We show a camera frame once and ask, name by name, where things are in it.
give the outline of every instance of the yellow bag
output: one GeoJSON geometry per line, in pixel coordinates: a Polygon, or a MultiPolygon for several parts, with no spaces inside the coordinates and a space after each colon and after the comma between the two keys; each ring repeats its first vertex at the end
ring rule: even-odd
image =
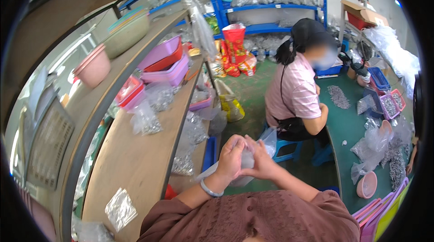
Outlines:
{"type": "Polygon", "coordinates": [[[246,115],[241,104],[236,100],[232,90],[220,79],[215,79],[217,93],[219,94],[221,109],[227,112],[228,122],[241,120],[246,115]]]}

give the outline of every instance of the workbench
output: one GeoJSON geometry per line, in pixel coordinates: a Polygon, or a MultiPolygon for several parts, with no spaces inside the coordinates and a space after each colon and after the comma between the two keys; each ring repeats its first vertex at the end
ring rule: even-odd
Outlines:
{"type": "MultiPolygon", "coordinates": [[[[357,184],[354,185],[351,180],[351,167],[353,163],[360,162],[359,158],[350,151],[350,148],[365,136],[365,116],[363,114],[358,116],[356,111],[357,101],[363,98],[364,88],[359,86],[355,80],[350,79],[346,74],[335,78],[318,79],[316,83],[321,87],[319,95],[321,102],[328,106],[326,127],[336,162],[340,196],[348,211],[352,214],[373,199],[383,198],[392,191],[389,164],[387,163],[384,168],[378,165],[374,170],[377,175],[377,190],[372,198],[363,199],[357,196],[357,184]],[[333,104],[327,91],[327,87],[331,85],[342,89],[351,104],[349,109],[341,109],[333,104]],[[342,145],[344,140],[347,141],[347,145],[342,145]]],[[[408,104],[408,102],[408,99],[406,99],[407,106],[404,111],[411,109],[411,104],[408,104]]]]}

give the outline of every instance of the green floor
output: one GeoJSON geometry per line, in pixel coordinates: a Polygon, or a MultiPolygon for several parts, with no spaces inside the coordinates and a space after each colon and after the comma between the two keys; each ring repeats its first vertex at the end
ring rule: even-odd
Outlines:
{"type": "MultiPolygon", "coordinates": [[[[238,101],[246,112],[246,116],[242,120],[228,123],[222,133],[221,145],[224,145],[229,137],[235,133],[240,135],[248,134],[254,139],[260,136],[265,121],[264,94],[268,88],[269,82],[273,78],[275,67],[276,64],[265,60],[263,63],[258,63],[254,76],[247,77],[241,74],[241,76],[236,78],[231,76],[221,78],[235,93],[238,101]]],[[[283,147],[279,155],[293,152],[294,146],[295,145],[289,145],[283,147]]],[[[338,186],[335,163],[327,162],[319,167],[314,167],[310,162],[313,153],[313,141],[307,140],[303,143],[299,162],[295,163],[293,160],[287,160],[279,164],[302,181],[316,188],[332,185],[338,186]]],[[[245,187],[227,188],[225,195],[275,189],[277,189],[276,186],[269,181],[254,179],[245,187]]]]}

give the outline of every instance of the face mask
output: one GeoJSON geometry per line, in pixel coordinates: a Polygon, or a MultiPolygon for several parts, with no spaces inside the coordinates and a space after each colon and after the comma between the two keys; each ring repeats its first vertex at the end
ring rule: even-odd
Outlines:
{"type": "Polygon", "coordinates": [[[337,50],[328,49],[324,57],[311,60],[310,64],[317,71],[325,71],[333,66],[338,56],[337,50]]]}

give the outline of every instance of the pink striped shirt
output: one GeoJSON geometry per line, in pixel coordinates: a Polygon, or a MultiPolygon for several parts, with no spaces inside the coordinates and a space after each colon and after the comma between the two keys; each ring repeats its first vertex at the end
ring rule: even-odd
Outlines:
{"type": "MultiPolygon", "coordinates": [[[[283,65],[278,64],[274,78],[265,93],[265,113],[270,126],[278,126],[278,120],[294,117],[286,108],[280,96],[280,79],[283,65]]],[[[315,119],[321,116],[318,95],[313,77],[315,72],[303,54],[297,56],[285,69],[282,81],[282,95],[286,105],[299,118],[315,119]]]]}

